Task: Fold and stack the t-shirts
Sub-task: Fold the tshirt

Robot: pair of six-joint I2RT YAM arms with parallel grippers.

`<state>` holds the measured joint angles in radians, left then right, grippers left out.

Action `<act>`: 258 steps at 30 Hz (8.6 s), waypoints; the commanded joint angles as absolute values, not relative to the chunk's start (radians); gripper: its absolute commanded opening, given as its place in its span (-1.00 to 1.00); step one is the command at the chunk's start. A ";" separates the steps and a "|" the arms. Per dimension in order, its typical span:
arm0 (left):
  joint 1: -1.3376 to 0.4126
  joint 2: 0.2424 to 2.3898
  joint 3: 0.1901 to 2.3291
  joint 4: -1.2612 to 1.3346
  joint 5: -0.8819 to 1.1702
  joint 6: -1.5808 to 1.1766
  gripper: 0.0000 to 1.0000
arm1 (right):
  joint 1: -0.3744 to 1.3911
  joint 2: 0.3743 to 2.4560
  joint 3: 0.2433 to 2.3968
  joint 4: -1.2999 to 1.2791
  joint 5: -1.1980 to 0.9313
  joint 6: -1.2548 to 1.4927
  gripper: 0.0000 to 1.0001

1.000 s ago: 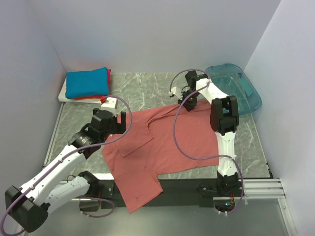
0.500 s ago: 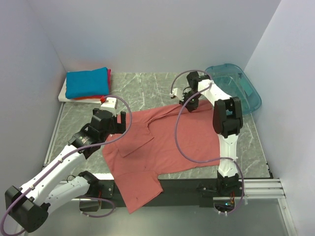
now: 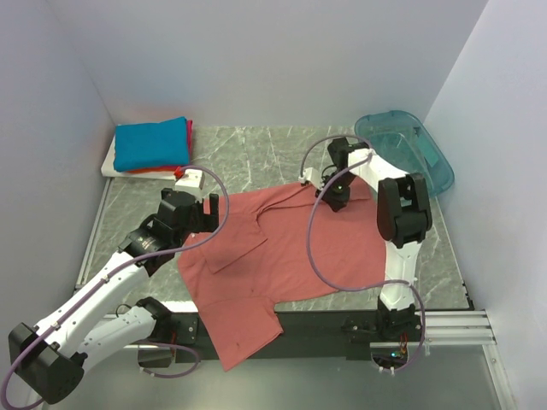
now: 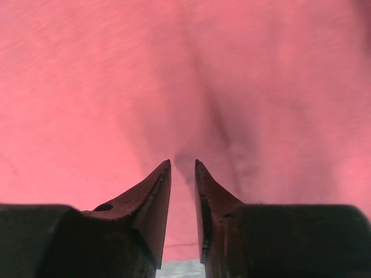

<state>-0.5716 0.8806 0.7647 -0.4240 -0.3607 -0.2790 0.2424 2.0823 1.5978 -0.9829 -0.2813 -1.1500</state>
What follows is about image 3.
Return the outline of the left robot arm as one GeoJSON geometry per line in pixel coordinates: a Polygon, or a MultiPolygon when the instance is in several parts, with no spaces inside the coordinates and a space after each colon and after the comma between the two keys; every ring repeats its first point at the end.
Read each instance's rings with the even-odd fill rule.
{"type": "Polygon", "coordinates": [[[180,348],[172,312],[152,297],[102,322],[125,294],[186,250],[191,234],[214,236],[226,223],[216,194],[204,199],[166,188],[161,197],[156,213],[126,235],[80,291],[36,325],[20,323],[9,333],[9,374],[33,389],[40,403],[64,400],[88,371],[128,344],[145,343],[171,352],[180,348]]]}

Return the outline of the salmon pink t shirt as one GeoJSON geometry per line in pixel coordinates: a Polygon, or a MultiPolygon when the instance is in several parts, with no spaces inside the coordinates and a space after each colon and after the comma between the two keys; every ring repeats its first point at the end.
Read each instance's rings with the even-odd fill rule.
{"type": "Polygon", "coordinates": [[[314,187],[292,183],[231,195],[220,215],[227,222],[213,239],[188,237],[193,248],[180,254],[178,269],[225,371],[282,333],[276,304],[333,292],[313,266],[345,287],[385,277],[376,205],[360,179],[338,212],[315,203],[314,187]]]}

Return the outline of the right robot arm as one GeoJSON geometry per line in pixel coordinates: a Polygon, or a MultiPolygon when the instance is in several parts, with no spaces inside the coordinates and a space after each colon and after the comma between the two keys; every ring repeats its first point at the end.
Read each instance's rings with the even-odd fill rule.
{"type": "Polygon", "coordinates": [[[377,227],[385,241],[385,279],[378,285],[381,291],[374,331],[385,341],[424,331],[425,320],[415,315],[416,309],[423,308],[415,288],[417,258],[432,228],[424,176],[394,167],[364,138],[350,143],[346,137],[334,137],[327,150],[335,171],[321,179],[316,191],[319,201],[338,212],[348,204],[355,178],[377,194],[377,227]]]}

